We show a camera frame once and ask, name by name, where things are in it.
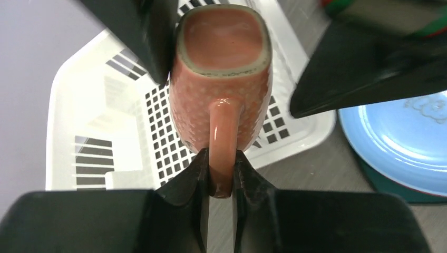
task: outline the pink mug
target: pink mug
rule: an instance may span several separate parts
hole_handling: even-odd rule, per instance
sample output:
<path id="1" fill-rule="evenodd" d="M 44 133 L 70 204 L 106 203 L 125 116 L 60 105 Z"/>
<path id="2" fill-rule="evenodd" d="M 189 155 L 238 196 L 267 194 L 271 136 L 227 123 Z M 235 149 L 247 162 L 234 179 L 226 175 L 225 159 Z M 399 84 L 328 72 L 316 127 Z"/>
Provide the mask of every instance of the pink mug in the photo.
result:
<path id="1" fill-rule="evenodd" d="M 271 59 L 266 24 L 249 7 L 198 7 L 179 22 L 170 73 L 171 116 L 192 152 L 209 148 L 211 196 L 231 196 L 236 150 L 248 149 L 262 128 Z"/>

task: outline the white dish rack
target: white dish rack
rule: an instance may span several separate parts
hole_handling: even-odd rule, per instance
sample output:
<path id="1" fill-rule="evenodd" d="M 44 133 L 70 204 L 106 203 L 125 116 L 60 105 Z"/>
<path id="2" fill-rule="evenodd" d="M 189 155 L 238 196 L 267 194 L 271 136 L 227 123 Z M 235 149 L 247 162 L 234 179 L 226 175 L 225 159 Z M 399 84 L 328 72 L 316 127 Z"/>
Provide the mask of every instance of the white dish rack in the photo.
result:
<path id="1" fill-rule="evenodd" d="M 179 16 L 216 0 L 180 1 Z M 308 58 L 273 0 L 234 0 L 256 9 L 274 47 L 274 83 L 264 127 L 245 152 L 264 167 L 324 141 L 335 112 L 293 119 L 289 98 Z M 47 128 L 46 189 L 158 188 L 184 168 L 193 153 L 170 120 L 167 88 L 107 30 L 68 59 L 53 81 Z"/>

